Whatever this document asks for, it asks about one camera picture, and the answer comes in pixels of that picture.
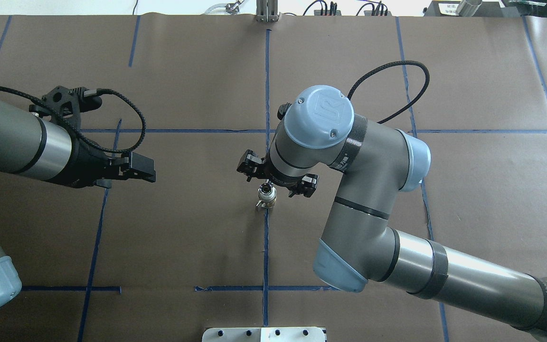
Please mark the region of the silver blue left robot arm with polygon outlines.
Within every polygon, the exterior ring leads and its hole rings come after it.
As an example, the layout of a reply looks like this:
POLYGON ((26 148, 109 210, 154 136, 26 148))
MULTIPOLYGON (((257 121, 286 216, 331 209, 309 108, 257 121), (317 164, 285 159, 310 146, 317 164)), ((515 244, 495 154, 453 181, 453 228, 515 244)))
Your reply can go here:
MULTIPOLYGON (((145 116, 113 89, 56 86, 36 97, 0 86, 0 175, 4 188, 43 183, 68 189, 100 187, 138 179, 154 183, 154 160, 135 150, 146 135, 145 116), (138 115, 137 141, 126 149, 106 148, 82 132, 82 114, 98 110, 102 96, 113 95, 138 115)), ((0 308, 17 297, 22 281, 11 256, 0 245, 0 308)))

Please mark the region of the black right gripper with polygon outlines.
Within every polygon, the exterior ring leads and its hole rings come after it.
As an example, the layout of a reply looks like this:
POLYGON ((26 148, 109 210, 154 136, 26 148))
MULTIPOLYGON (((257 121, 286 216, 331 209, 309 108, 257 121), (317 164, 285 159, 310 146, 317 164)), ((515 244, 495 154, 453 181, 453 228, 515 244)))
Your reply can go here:
POLYGON ((296 143, 286 130, 286 115, 293 114, 298 103, 286 103, 278 108, 280 123, 276 128, 269 151, 264 158, 252 150, 246 150, 237 165, 237 172, 252 178, 270 181, 289 190, 289 197, 302 195, 310 198, 316 191, 319 176, 310 173, 313 165, 308 165, 304 156, 306 147, 296 143))

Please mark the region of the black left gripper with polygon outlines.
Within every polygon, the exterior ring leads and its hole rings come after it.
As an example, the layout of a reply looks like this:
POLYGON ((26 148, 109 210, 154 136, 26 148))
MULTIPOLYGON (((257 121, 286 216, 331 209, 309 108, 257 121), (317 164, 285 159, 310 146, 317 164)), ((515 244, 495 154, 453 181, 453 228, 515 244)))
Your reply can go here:
POLYGON ((87 87, 57 86, 41 99, 32 100, 29 110, 50 122, 70 137, 70 157, 65 166, 46 182, 68 188, 99 186, 110 188, 113 180, 138 179, 156 182, 154 160, 135 153, 146 135, 146 121, 142 112, 126 96, 108 88, 87 89, 87 87), (123 100, 138 115, 141 134, 132 147, 127 149, 106 149, 80 132, 82 113, 97 110, 102 106, 102 95, 114 95, 123 100))

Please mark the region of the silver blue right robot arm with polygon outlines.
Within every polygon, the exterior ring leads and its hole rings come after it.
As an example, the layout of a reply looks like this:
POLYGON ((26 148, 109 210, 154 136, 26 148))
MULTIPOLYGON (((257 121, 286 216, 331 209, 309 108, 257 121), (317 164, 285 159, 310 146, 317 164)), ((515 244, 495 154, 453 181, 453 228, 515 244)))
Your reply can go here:
POLYGON ((536 277, 391 227, 401 193, 421 188, 431 166, 426 142, 355 112, 351 95, 315 85, 280 106, 267 154, 247 150, 237 171, 289 197, 311 197, 316 165, 341 173, 313 270, 326 284, 359 293, 369 282, 401 289, 510 325, 547 342, 547 277, 536 277))

